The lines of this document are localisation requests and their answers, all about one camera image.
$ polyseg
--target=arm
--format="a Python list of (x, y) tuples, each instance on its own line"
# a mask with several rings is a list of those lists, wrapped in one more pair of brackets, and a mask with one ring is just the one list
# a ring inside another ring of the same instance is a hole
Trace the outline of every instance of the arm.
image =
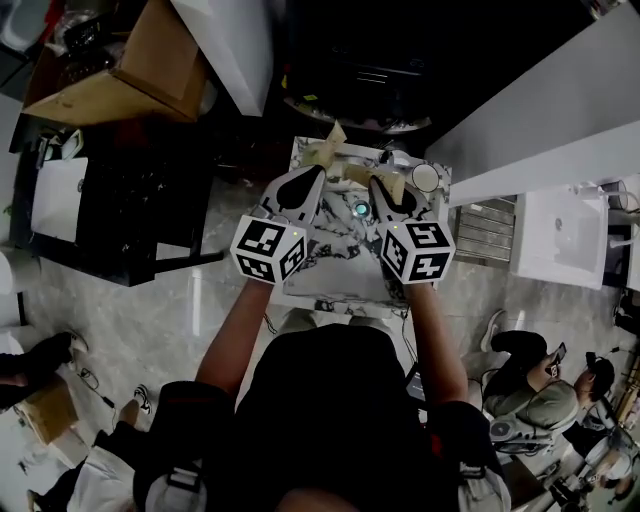
[(598, 463), (598, 465), (595, 468), (595, 472), (596, 474), (603, 476), (607, 471), (609, 471), (616, 462), (618, 462), (618, 459), (620, 458), (620, 452), (618, 450), (611, 449), (609, 450), (609, 452), (604, 456), (604, 458)]
[(247, 281), (200, 363), (197, 382), (238, 396), (272, 290), (273, 285)]
[(9, 375), (9, 376), (0, 375), (1, 386), (17, 386), (19, 388), (23, 388), (28, 384), (29, 382), (27, 381), (27, 376), (24, 373), (19, 373), (18, 375)]
[(467, 373), (440, 311), (436, 292), (430, 284), (405, 286), (413, 312), (418, 349), (418, 367), (425, 398), (430, 406), (446, 402), (466, 402)]
[(527, 373), (527, 382), (536, 393), (542, 391), (552, 382), (560, 380), (558, 377), (552, 377), (547, 373), (547, 368), (552, 366), (555, 357), (555, 352), (546, 356)]

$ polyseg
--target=leg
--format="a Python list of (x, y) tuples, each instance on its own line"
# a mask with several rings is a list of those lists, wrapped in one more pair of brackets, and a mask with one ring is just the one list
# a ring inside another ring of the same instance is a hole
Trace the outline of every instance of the leg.
[(149, 403), (149, 390), (143, 384), (140, 384), (133, 392), (133, 398), (120, 411), (118, 422), (124, 422), (132, 427), (136, 426), (138, 421), (138, 413), (142, 411), (145, 414), (151, 414), (151, 404)]
[(487, 324), (487, 331), (484, 333), (484, 336), (480, 340), (480, 349), (483, 352), (489, 351), (491, 340), (499, 332), (499, 321), (505, 313), (506, 311), (504, 309), (499, 309), (489, 319), (489, 323)]
[(70, 333), (57, 334), (41, 341), (19, 356), (0, 354), (0, 375), (22, 375), (26, 386), (0, 386), (0, 410), (8, 409), (45, 386), (63, 363), (71, 361)]
[(389, 338), (393, 337), (391, 329), (389, 329), (387, 325), (379, 318), (352, 316), (351, 320), (349, 320), (349, 325), (353, 325), (356, 327), (373, 327), (374, 329), (378, 329), (379, 331), (385, 333), (387, 336), (389, 336)]
[(509, 360), (491, 378), (484, 391), (485, 398), (510, 395), (527, 383), (527, 373), (547, 355), (547, 342), (534, 332), (508, 331), (491, 340), (496, 352), (508, 352)]
[(49, 489), (44, 496), (33, 493), (32, 499), (44, 512), (49, 510), (67, 510), (67, 505), (71, 500), (71, 496), (73, 496), (73, 491), (75, 490), (76, 482), (78, 481), (78, 476), (80, 476), (83, 465), (84, 461), (76, 468), (63, 473), (55, 485)]
[(311, 316), (311, 311), (308, 309), (294, 308), (287, 313), (287, 317), (285, 318), (282, 327), (278, 330), (278, 336), (292, 332), (310, 331), (316, 327), (318, 326)]
[(469, 403), (482, 411), (482, 386), (471, 379), (469, 379)]
[(135, 427), (136, 421), (138, 421), (139, 412), (140, 404), (136, 400), (129, 400), (129, 403), (120, 411), (120, 414), (118, 415), (118, 422), (123, 421), (127, 425)]

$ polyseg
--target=cardboard box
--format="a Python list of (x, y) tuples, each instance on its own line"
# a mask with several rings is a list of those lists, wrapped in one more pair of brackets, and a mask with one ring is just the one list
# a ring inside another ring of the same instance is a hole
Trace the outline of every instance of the cardboard box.
[(55, 374), (51, 382), (18, 404), (40, 441), (47, 445), (78, 421), (65, 380)]
[(86, 126), (159, 114), (198, 117), (206, 64), (169, 0), (149, 0), (120, 62), (56, 92), (64, 61), (45, 48), (24, 102), (26, 114)]

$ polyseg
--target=white bin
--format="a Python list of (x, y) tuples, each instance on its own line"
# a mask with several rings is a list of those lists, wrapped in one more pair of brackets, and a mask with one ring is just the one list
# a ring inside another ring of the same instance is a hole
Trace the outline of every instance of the white bin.
[(19, 293), (40, 279), (40, 260), (22, 249), (0, 249), (0, 294)]

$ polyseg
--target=sneaker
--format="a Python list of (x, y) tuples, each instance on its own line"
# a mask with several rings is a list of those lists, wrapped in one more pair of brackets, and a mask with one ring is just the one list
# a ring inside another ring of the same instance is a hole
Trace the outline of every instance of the sneaker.
[(89, 353), (89, 345), (85, 339), (75, 331), (66, 331), (71, 335), (71, 350), (77, 350), (83, 354)]
[(29, 512), (40, 512), (42, 508), (38, 505), (38, 501), (42, 498), (40, 494), (35, 491), (27, 491), (27, 505)]
[(133, 392), (133, 398), (140, 404), (140, 410), (145, 414), (151, 414), (151, 402), (149, 402), (149, 390), (144, 384), (140, 384)]
[(482, 392), (487, 389), (489, 385), (489, 381), (493, 378), (493, 376), (498, 372), (498, 370), (487, 370), (482, 374)]
[(499, 309), (496, 311), (491, 318), (489, 319), (489, 323), (487, 324), (487, 332), (484, 333), (482, 340), (480, 341), (480, 350), (483, 352), (491, 351), (491, 339), (498, 333), (500, 330), (498, 325), (498, 319), (504, 315), (506, 311), (504, 309)]
[(71, 360), (67, 363), (67, 368), (72, 372), (78, 370), (78, 363), (76, 363), (76, 352), (86, 354), (89, 352), (89, 345), (77, 332), (72, 330), (65, 331), (71, 336), (71, 344), (69, 345), (69, 354), (71, 354)]

